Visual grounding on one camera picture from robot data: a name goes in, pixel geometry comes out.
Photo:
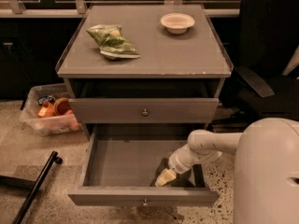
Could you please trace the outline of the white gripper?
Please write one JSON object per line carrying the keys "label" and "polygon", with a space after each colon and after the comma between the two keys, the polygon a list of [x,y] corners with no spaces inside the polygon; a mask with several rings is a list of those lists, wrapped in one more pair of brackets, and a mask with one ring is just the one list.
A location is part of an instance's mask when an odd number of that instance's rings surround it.
{"label": "white gripper", "polygon": [[195,164],[203,161],[205,154],[192,150],[188,145],[178,148],[169,157],[168,166],[157,177],[155,186],[163,187],[165,184],[175,180],[177,174],[182,175],[188,172]]}

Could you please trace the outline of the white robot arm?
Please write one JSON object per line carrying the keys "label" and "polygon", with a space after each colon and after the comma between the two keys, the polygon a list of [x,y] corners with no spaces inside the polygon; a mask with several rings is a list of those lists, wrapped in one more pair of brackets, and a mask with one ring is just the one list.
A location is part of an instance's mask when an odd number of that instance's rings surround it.
{"label": "white robot arm", "polygon": [[287,116],[259,119],[242,133],[191,132],[187,144],[171,154],[155,185],[162,187],[223,152],[234,153],[233,224],[299,224],[298,89],[287,83],[297,66],[298,55],[293,54],[273,83],[282,98],[277,107]]}

